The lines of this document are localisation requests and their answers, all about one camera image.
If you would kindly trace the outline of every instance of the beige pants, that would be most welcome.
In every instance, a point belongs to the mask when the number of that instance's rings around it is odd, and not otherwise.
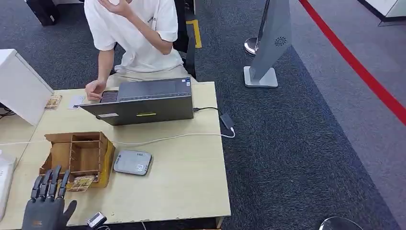
[[[152,72],[152,73],[131,73],[131,72],[122,72],[115,73],[109,77],[107,80],[107,87],[118,87],[123,82],[130,81],[152,81],[160,79],[173,79],[173,78],[186,78],[190,77],[192,84],[197,83],[183,66],[177,66],[171,70]]]

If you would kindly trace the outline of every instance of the speaker grille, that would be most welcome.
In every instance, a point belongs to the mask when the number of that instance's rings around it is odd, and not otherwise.
[[[286,39],[286,37],[282,36],[282,37],[276,38],[274,44],[276,46],[284,46],[284,45],[286,45],[287,42],[288,42],[288,39]]]

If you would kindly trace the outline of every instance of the person's arm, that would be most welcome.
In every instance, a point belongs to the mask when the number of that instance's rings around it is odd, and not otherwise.
[[[162,40],[161,36],[155,30],[152,30],[134,13],[130,14],[127,19],[142,33],[142,35],[159,50],[163,55],[170,54],[172,42]]]
[[[103,91],[106,89],[107,79],[112,71],[114,62],[114,49],[99,51],[99,74],[97,80],[86,85],[85,91],[88,100],[100,100]]]
[[[97,13],[95,4],[97,3],[90,0],[85,1],[84,5],[94,46],[99,50],[98,77],[85,87],[87,98],[90,101],[102,98],[102,93],[106,88],[106,82],[113,67],[114,44],[116,43],[106,24],[103,23],[102,18]]]
[[[117,5],[109,2],[109,0],[99,0],[99,3],[108,11],[121,15],[129,20],[147,39],[162,54],[168,55],[172,50],[172,42],[162,40],[157,31],[152,30],[145,24],[130,8],[126,0],[120,0]]]
[[[99,75],[98,80],[107,82],[114,63],[114,49],[99,52]]]

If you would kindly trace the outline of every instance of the dark blue carpet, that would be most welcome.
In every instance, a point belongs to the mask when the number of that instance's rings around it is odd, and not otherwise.
[[[196,56],[197,75],[216,82],[219,107],[236,123],[237,137],[223,140],[232,210],[224,229],[318,229],[330,216],[350,218],[366,230],[399,229],[292,47],[275,64],[279,88],[244,86],[242,69],[252,58],[243,43],[257,33],[263,4],[197,1],[203,42]],[[23,1],[0,1],[0,48],[16,48],[54,89],[83,88],[96,78],[97,50],[82,6],[59,9],[60,22],[42,27]],[[147,228],[213,224],[201,219],[147,223]]]

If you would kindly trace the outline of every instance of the red line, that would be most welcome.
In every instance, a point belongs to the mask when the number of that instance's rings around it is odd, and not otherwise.
[[[318,25],[327,39],[332,43],[341,56],[348,62],[368,87],[378,96],[399,120],[406,126],[406,109],[386,90],[368,70],[357,60],[357,58],[345,47],[340,39],[334,34],[330,27],[323,21],[320,15],[307,0],[299,0],[313,21]]]

